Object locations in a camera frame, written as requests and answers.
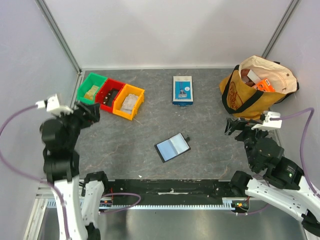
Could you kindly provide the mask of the red plastic bin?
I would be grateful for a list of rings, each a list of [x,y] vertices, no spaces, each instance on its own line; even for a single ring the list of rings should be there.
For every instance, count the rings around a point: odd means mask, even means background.
[[[114,102],[124,86],[124,82],[107,78],[95,95],[95,103],[100,104],[101,110],[112,113],[114,109]]]

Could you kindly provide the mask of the blue white box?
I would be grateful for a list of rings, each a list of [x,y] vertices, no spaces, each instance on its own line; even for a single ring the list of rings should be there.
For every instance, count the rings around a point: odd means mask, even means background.
[[[192,76],[173,76],[172,104],[189,106],[194,103]]]

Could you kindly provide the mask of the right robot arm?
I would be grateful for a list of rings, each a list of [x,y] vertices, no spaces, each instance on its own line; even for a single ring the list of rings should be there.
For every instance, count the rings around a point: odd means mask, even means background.
[[[320,235],[320,190],[284,149],[268,137],[265,126],[243,118],[226,121],[225,135],[240,133],[235,140],[244,144],[250,170],[263,172],[261,182],[244,171],[236,171],[229,183],[235,197],[246,195],[262,200],[295,218],[309,233]]]

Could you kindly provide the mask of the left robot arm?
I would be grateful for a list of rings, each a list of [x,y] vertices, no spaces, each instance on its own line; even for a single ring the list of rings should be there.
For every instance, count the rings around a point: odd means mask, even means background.
[[[40,127],[44,143],[43,171],[55,197],[61,240],[99,240],[100,200],[110,191],[103,171],[89,173],[80,202],[80,155],[75,146],[82,129],[100,121],[100,104],[76,103],[73,112],[50,118]]]

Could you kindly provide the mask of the tan blocks in green bin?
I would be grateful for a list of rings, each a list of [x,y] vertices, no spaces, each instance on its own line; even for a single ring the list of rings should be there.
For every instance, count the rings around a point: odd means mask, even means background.
[[[99,90],[99,86],[97,85],[93,85],[85,94],[84,94],[84,98],[93,101],[94,100],[94,96],[97,93],[97,91]]]

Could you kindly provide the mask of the plastic bags in yellow bin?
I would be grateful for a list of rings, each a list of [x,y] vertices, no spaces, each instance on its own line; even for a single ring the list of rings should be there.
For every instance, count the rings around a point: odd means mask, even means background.
[[[139,97],[135,94],[129,94],[124,99],[120,110],[124,113],[131,114],[138,98]]]

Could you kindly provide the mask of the orange box in bag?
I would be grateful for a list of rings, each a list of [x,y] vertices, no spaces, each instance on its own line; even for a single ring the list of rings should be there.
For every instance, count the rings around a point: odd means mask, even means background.
[[[272,86],[271,82],[267,79],[264,78],[260,82],[256,83],[252,88],[262,91],[262,92],[269,92],[269,93],[274,93],[276,90]]]

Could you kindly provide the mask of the black card holder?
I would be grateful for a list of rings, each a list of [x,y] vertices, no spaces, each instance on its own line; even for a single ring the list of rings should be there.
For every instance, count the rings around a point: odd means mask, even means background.
[[[190,137],[184,135],[180,132],[164,141],[161,141],[154,145],[154,148],[159,155],[163,163],[188,152],[191,150],[189,145]]]

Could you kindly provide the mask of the black parts in red bin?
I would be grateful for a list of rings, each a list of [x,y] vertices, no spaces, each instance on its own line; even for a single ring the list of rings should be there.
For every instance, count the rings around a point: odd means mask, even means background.
[[[112,88],[104,97],[102,104],[108,107],[112,107],[113,101],[116,98],[119,90]]]

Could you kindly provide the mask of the yellow plastic bin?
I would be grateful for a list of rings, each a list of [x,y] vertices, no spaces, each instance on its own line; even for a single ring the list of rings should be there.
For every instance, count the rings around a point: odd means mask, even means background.
[[[145,90],[130,84],[125,84],[113,104],[114,115],[132,121],[144,102]]]

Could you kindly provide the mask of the yellow canvas tote bag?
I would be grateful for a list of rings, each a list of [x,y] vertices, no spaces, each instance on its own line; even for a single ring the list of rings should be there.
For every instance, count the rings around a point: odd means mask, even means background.
[[[272,105],[299,89],[293,73],[279,62],[253,55],[236,65],[219,84],[225,110],[238,118],[257,120]]]

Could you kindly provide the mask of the green plastic bin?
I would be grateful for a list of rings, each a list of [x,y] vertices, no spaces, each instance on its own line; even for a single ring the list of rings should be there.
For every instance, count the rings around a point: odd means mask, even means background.
[[[107,77],[91,72],[77,90],[76,99],[85,104],[94,104],[96,95]]]

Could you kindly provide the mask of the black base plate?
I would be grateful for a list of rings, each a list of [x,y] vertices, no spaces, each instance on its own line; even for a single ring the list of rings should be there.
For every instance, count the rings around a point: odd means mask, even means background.
[[[220,205],[234,198],[229,181],[217,179],[116,179],[109,181],[108,193],[134,193],[139,206]]]

